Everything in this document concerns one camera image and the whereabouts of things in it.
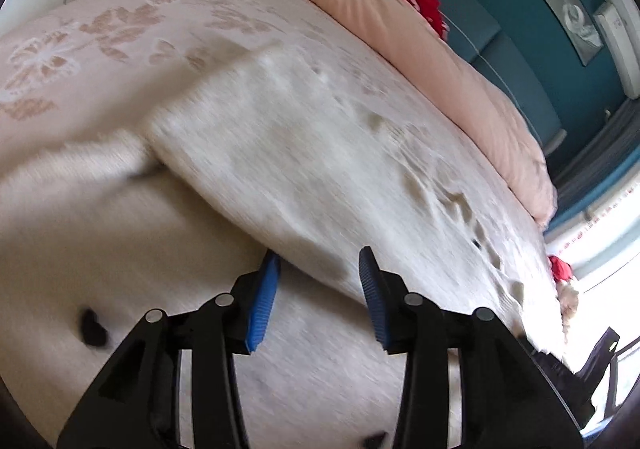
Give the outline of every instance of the bed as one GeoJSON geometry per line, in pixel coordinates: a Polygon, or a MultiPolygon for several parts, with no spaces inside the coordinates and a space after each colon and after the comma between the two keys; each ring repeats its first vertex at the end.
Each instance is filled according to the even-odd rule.
{"type": "MultiPolygon", "coordinates": [[[[515,334],[562,352],[540,227],[457,125],[308,0],[79,0],[2,37],[0,83],[0,375],[52,445],[146,310],[198,307],[255,270],[265,245],[289,264],[270,337],[237,362],[253,447],[355,447],[393,431],[403,359],[384,356],[372,335],[355,271],[365,243],[440,307],[491,307],[515,334]],[[318,140],[305,149],[308,165],[297,164],[301,174],[292,168],[278,181],[282,192],[262,171],[258,187],[249,174],[216,178],[249,157],[284,161],[268,155],[270,142],[244,140],[251,127],[211,127],[205,138],[222,159],[193,170],[161,148],[154,168],[133,158],[147,152],[130,142],[141,126],[144,138],[160,140],[152,124],[166,117],[161,103],[183,100],[193,86],[213,86],[216,98],[226,78],[216,72],[247,57],[301,68],[314,86],[303,106],[290,96],[271,111],[277,101],[261,99],[263,115],[233,88],[238,104],[248,100],[250,124],[277,126],[279,111],[297,108],[296,143],[318,140]],[[315,137],[318,129],[332,140],[315,137]],[[233,138],[237,149],[225,149],[233,138]],[[335,150],[340,140],[348,158],[335,150]],[[38,156],[43,150],[54,153],[38,156]],[[82,156],[81,174],[37,171],[70,154],[82,156]],[[323,176],[309,180],[316,172],[323,176]],[[108,350],[78,337],[86,305],[110,331],[108,350]]],[[[451,357],[453,445],[460,397],[451,357]]]]}

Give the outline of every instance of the silver screw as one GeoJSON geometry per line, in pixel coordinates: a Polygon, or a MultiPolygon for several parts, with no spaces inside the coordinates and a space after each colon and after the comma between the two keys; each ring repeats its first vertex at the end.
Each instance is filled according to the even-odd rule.
{"type": "Polygon", "coordinates": [[[157,308],[154,310],[149,310],[145,314],[145,320],[148,323],[157,323],[162,319],[162,310],[158,310],[157,308]]]}
{"type": "Polygon", "coordinates": [[[489,322],[494,320],[495,314],[489,308],[478,308],[476,317],[481,321],[489,322]]]}
{"type": "Polygon", "coordinates": [[[415,292],[408,293],[404,296],[404,302],[409,306],[420,306],[424,301],[424,297],[415,292]]]}
{"type": "Polygon", "coordinates": [[[234,297],[231,294],[220,294],[214,301],[218,306],[231,306],[234,303],[234,297]]]}

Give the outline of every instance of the bed sheet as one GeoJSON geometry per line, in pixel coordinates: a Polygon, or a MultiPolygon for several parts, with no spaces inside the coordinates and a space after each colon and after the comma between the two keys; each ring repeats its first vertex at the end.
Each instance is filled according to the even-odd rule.
{"type": "MultiPolygon", "coordinates": [[[[442,271],[432,277],[447,281],[439,290],[442,293],[432,297],[443,306],[467,313],[478,305],[508,302],[519,310],[518,317],[509,324],[514,331],[524,325],[527,335],[539,347],[561,353],[563,337],[555,287],[548,273],[542,235],[527,211],[468,137],[366,44],[306,0],[80,0],[11,32],[0,40],[0,172],[8,172],[43,147],[93,140],[100,133],[121,127],[133,129],[151,108],[192,85],[210,68],[231,63],[248,50],[276,41],[297,47],[308,67],[321,71],[331,84],[339,86],[337,91],[349,93],[374,115],[411,129],[420,138],[420,150],[414,152],[424,168],[438,180],[446,180],[445,189],[454,204],[445,209],[444,219],[460,222],[461,230],[468,231],[470,245],[473,239],[482,243],[478,267],[491,272],[496,283],[495,288],[484,288],[481,296],[470,295],[465,278],[471,282],[471,276],[456,273],[455,260],[451,258],[451,268],[447,268],[444,258],[450,245],[446,238],[440,238],[425,246],[431,254],[441,251],[442,271]]],[[[376,129],[376,122],[375,117],[370,119],[370,129],[376,129]]],[[[407,178],[403,190],[419,197],[418,189],[415,181],[407,178]]],[[[74,205],[87,220],[92,191],[58,196],[67,204],[77,201],[74,205]]],[[[201,301],[203,294],[210,293],[203,274],[209,269],[205,263],[213,263],[212,256],[219,263],[221,257],[246,253],[246,249],[236,252],[238,245],[244,244],[254,255],[245,256],[244,265],[234,269],[253,270],[261,255],[260,245],[201,202],[190,201],[188,189],[175,179],[163,175],[144,188],[140,186],[138,191],[144,191],[146,201],[153,198],[158,206],[168,205],[168,194],[172,201],[182,204],[172,207],[172,218],[167,221],[148,214],[142,219],[143,206],[140,216],[121,216],[131,223],[141,220],[140,237],[135,241],[119,238],[116,224],[107,220],[115,227],[113,237],[102,236],[99,243],[89,244],[104,233],[97,231],[95,237],[82,240],[66,252],[69,260],[76,263],[77,273],[60,280],[43,273],[40,283],[37,277],[2,282],[8,290],[0,307],[4,344],[0,375],[30,420],[50,441],[55,439],[61,420],[82,393],[86,380],[106,358],[105,353],[87,350],[72,331],[74,310],[87,296],[97,300],[98,308],[107,310],[116,310],[118,302],[127,304],[124,316],[114,318],[109,325],[117,331],[117,338],[126,333],[150,301],[154,301],[150,307],[165,307],[169,313],[190,309],[194,302],[201,301]],[[207,242],[213,230],[226,238],[215,252],[207,242]],[[184,257],[164,259],[166,246],[176,241],[174,236],[186,245],[184,257]],[[157,259],[154,263],[159,268],[172,264],[174,276],[159,277],[153,282],[148,275],[140,280],[127,276],[127,267],[140,255],[141,247],[148,249],[146,261],[157,259]],[[100,273],[96,265],[100,254],[113,249],[123,252],[120,272],[100,273]],[[191,272],[198,273],[199,279],[193,279],[191,272]],[[75,286],[80,279],[84,282],[82,291],[75,286]],[[47,302],[52,299],[48,296],[55,296],[63,304],[47,302]],[[65,309],[62,315],[59,307],[65,309]],[[67,366],[67,359],[74,363],[67,366]],[[35,361],[39,360],[47,360],[47,364],[37,364],[35,361]],[[77,361],[85,367],[79,369],[77,361]],[[48,407],[47,401],[55,407],[48,407]]],[[[108,202],[112,210],[120,208],[124,200],[140,198],[135,190],[123,191],[119,183],[100,187],[98,192],[93,196],[108,202]]],[[[21,222],[20,213],[13,212],[13,221],[0,226],[0,251],[11,259],[9,254],[25,245],[22,241],[26,236],[20,234],[28,231],[30,235],[44,235],[40,239],[46,248],[38,250],[35,236],[30,236],[33,244],[25,249],[35,249],[38,262],[46,267],[47,256],[62,257],[60,252],[46,249],[55,250],[53,245],[69,249],[70,244],[65,244],[65,223],[56,221],[54,209],[45,203],[34,205],[42,207],[46,227],[30,230],[34,224],[21,222]]],[[[0,207],[5,216],[8,210],[0,207]]],[[[437,223],[429,226],[437,228],[437,223]]],[[[58,259],[62,265],[57,267],[57,273],[61,273],[64,262],[58,259]]],[[[227,273],[226,277],[235,275],[227,273]]],[[[353,359],[355,366],[371,367],[362,372],[359,380],[356,373],[351,375],[359,390],[359,402],[354,408],[358,411],[350,409],[351,394],[324,397],[320,393],[318,402],[326,398],[322,402],[325,407],[318,410],[319,416],[306,432],[296,434],[300,425],[293,419],[286,426],[261,421],[260,429],[271,433],[264,438],[270,442],[262,447],[278,447],[278,440],[280,447],[300,447],[300,436],[314,440],[312,444],[305,443],[307,447],[338,447],[336,434],[326,429],[332,415],[342,419],[358,417],[350,423],[352,431],[354,426],[362,429],[363,425],[370,425],[375,431],[383,420],[385,424],[389,422],[388,408],[383,420],[377,413],[380,403],[391,400],[395,404],[400,393],[401,363],[397,359],[387,363],[382,353],[376,354],[363,308],[317,281],[301,277],[286,276],[280,307],[276,307],[282,312],[274,320],[279,335],[287,328],[292,330],[292,336],[305,334],[300,346],[307,347],[308,352],[303,355],[313,353],[318,361],[327,356],[325,363],[318,362],[314,382],[321,385],[342,366],[340,358],[332,353],[353,359]],[[298,296],[297,300],[283,297],[293,295],[298,296]],[[324,301],[314,301],[313,296],[324,296],[324,301]],[[287,313],[299,316],[302,310],[310,317],[305,324],[287,321],[287,313]],[[329,343],[333,351],[318,352],[322,333],[344,321],[351,325],[353,337],[341,339],[339,345],[329,343]],[[395,386],[396,396],[388,391],[389,386],[395,386]],[[376,392],[383,388],[381,395],[376,392]]],[[[258,358],[258,364],[279,364],[278,353],[265,353],[267,358],[261,363],[258,358]]],[[[308,405],[305,397],[292,395],[294,383],[284,384],[287,371],[296,370],[296,356],[291,355],[286,365],[280,365],[278,377],[282,386],[277,389],[283,402],[294,400],[300,406],[308,405]]],[[[254,413],[251,417],[275,418],[278,411],[273,409],[273,401],[267,400],[267,391],[261,387],[264,383],[252,373],[251,363],[242,364],[241,373],[255,377],[246,390],[258,397],[250,404],[254,413]]],[[[305,415],[298,417],[298,421],[308,421],[305,415]]]]}

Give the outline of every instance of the white fabric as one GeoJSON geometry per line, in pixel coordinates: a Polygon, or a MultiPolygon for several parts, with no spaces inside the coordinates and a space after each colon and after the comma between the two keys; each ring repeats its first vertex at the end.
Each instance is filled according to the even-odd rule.
{"type": "MultiPolygon", "coordinates": [[[[255,270],[262,245],[312,279],[286,265],[264,344],[237,359],[252,447],[356,447],[393,431],[403,358],[373,339],[356,270],[363,245],[439,306],[489,306],[560,350],[535,224],[494,249],[473,161],[452,148],[452,168],[430,125],[383,118],[335,88],[324,65],[276,45],[202,77],[138,136],[71,145],[6,177],[0,373],[27,417],[53,443],[147,309],[197,308],[255,270]],[[100,314],[110,350],[78,339],[81,305],[100,314]]],[[[451,445],[459,398],[454,385],[451,445]]]]}

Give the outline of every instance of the white cable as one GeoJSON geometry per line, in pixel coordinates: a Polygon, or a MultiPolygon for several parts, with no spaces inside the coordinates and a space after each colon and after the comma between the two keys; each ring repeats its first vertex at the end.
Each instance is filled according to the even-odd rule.
{"type": "Polygon", "coordinates": [[[476,47],[476,45],[474,44],[474,42],[469,38],[469,36],[467,34],[465,34],[462,29],[455,24],[449,17],[447,17],[446,14],[440,12],[445,19],[452,25],[455,26],[455,28],[466,38],[467,41],[469,41],[469,44],[472,45],[472,47],[474,48],[474,50],[476,51],[476,53],[478,54],[478,57],[481,58],[487,66],[489,66],[491,68],[491,71],[495,74],[496,77],[498,77],[498,79],[500,79],[500,82],[504,85],[505,88],[507,88],[507,91],[509,92],[509,94],[511,95],[511,100],[513,101],[513,105],[516,107],[516,109],[518,109],[518,111],[520,112],[520,114],[523,116],[524,120],[527,121],[527,124],[529,124],[529,128],[533,131],[533,133],[536,136],[536,140],[538,140],[538,143],[542,146],[542,139],[540,138],[540,135],[538,134],[536,128],[533,126],[533,124],[531,124],[531,121],[529,120],[529,117],[525,114],[524,111],[522,111],[522,108],[520,107],[520,105],[518,104],[518,99],[516,98],[516,96],[513,94],[513,92],[511,91],[509,85],[504,82],[504,79],[502,79],[502,77],[500,76],[500,74],[495,71],[495,68],[493,66],[491,66],[491,64],[489,63],[489,61],[487,61],[483,56],[482,56],[482,52],[480,50],[478,50],[478,48],[476,47]]]}

